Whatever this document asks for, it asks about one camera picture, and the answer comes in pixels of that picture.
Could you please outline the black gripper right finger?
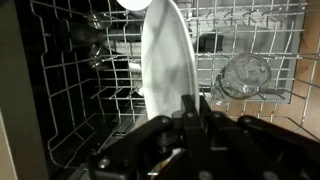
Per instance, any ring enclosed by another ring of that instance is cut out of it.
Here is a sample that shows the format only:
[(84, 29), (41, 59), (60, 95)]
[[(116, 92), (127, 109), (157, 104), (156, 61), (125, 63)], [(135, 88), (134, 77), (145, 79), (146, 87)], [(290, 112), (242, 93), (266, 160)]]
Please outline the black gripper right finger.
[(208, 104), (208, 102), (206, 101), (204, 96), (200, 97), (200, 111), (199, 114), (200, 115), (205, 115), (211, 112), (211, 108)]

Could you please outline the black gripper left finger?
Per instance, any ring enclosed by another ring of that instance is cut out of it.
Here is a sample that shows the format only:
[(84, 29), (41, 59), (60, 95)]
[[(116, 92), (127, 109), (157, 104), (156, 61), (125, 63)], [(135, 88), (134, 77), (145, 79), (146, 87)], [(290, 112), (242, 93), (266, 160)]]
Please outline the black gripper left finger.
[(196, 118), (198, 116), (195, 100), (190, 95), (182, 96), (182, 110), (184, 111), (183, 118)]

